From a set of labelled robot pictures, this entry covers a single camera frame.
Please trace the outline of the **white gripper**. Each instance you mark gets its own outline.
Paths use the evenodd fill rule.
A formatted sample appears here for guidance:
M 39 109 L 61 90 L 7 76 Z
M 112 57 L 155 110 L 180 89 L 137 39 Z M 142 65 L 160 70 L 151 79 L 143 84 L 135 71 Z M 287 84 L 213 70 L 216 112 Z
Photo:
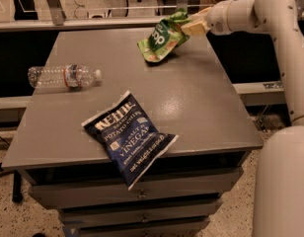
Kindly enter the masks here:
M 235 32 L 254 33 L 258 21 L 254 11 L 255 0 L 225 0 L 212 8 L 206 7 L 190 15 L 192 21 L 181 29 L 188 36 L 205 36 L 209 31 L 222 36 Z

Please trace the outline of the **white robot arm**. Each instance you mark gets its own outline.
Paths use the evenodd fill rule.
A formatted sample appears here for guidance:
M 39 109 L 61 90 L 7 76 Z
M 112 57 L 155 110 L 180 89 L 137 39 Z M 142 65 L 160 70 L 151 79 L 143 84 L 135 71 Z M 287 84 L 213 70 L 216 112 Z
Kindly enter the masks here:
M 252 237 L 304 237 L 304 36 L 297 0 L 226 0 L 190 16 L 189 36 L 268 34 L 291 126 L 265 142 L 256 173 Z

